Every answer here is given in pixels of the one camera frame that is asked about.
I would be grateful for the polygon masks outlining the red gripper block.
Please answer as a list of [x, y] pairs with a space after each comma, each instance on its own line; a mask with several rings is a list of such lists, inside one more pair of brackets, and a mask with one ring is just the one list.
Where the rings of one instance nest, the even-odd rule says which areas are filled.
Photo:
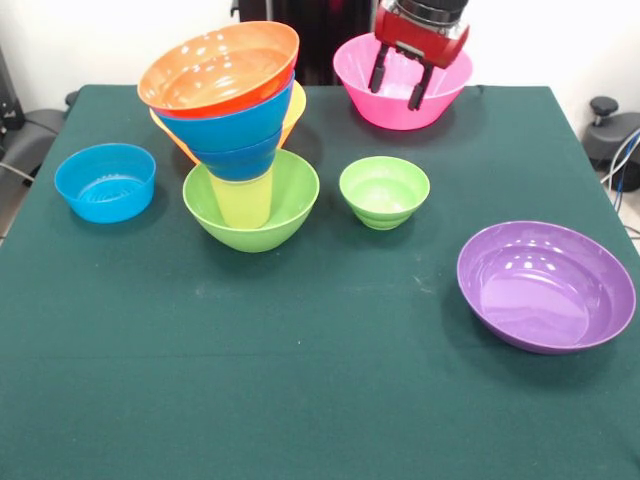
[[432, 66], [448, 68], [466, 43], [469, 25], [462, 19], [465, 8], [466, 4], [380, 4], [374, 35], [381, 45], [369, 90], [372, 93], [380, 91], [386, 56], [389, 48], [393, 48], [422, 63], [422, 77], [408, 102], [410, 111], [419, 110], [432, 77]]

